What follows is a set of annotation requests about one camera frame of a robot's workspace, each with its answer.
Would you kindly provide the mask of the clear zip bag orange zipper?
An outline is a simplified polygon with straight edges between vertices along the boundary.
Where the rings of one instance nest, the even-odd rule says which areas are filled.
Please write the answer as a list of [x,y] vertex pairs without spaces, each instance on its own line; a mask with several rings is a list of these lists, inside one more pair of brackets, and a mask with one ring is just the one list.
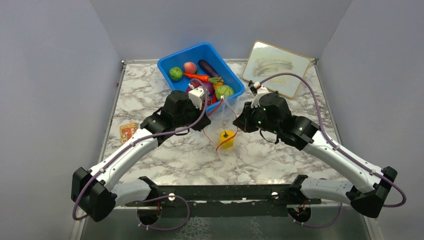
[[[202,132],[214,151],[220,155],[234,151],[239,128],[233,125],[233,121],[236,119],[237,114],[233,106],[229,103],[228,97],[222,96],[217,102],[217,105],[207,114],[207,117],[211,120],[211,124],[204,128]],[[229,149],[218,149],[220,133],[223,131],[235,132],[233,147]]]

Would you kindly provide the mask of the purple onion toy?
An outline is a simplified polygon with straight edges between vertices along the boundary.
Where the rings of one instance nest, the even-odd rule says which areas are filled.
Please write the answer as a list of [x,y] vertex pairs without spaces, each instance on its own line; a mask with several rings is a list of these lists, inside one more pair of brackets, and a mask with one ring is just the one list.
[[212,82],[203,82],[203,86],[205,87],[209,95],[214,94],[215,89]]

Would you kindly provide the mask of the yellow bell pepper toy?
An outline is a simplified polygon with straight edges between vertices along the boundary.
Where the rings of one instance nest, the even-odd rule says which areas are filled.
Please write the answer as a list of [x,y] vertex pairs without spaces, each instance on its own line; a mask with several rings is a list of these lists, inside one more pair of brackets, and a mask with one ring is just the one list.
[[236,133],[231,130],[222,131],[219,135],[219,145],[217,149],[227,150],[233,147]]

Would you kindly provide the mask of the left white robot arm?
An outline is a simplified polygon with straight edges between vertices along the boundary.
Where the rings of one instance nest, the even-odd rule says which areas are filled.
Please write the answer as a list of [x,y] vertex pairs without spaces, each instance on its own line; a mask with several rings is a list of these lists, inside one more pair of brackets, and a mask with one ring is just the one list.
[[162,107],[146,117],[139,129],[121,147],[88,170],[78,168],[72,175],[72,217],[79,221],[90,217],[99,222],[112,210],[132,201],[152,205],[157,191],[143,179],[119,184],[121,177],[152,150],[172,136],[190,130],[201,131],[211,124],[206,108],[208,97],[203,88],[189,92],[173,90]]

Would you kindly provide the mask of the green artichoke toy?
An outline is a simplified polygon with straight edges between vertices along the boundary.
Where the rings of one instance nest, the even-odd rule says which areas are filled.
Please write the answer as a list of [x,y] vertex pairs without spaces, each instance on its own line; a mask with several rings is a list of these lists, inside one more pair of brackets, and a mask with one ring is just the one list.
[[184,76],[184,72],[179,67],[173,67],[169,70],[169,77],[172,81],[177,82],[181,80]]

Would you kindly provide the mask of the green cabbage toy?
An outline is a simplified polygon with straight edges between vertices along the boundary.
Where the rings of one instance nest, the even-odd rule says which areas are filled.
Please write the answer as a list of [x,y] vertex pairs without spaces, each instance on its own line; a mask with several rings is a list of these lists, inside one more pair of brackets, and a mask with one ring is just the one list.
[[235,92],[229,85],[219,85],[215,88],[215,96],[218,100],[224,97],[233,95]]

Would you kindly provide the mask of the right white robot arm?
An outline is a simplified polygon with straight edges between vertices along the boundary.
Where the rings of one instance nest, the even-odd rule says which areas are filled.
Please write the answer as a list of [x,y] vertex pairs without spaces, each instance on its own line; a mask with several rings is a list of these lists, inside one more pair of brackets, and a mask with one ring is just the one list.
[[288,190],[292,202],[331,200],[348,204],[369,218],[380,215],[392,188],[388,181],[396,179],[397,171],[367,163],[335,140],[325,139],[321,127],[305,116],[293,115],[283,97],[267,93],[255,107],[246,102],[233,125],[245,133],[273,133],[278,141],[320,159],[346,178],[333,181],[298,175]]

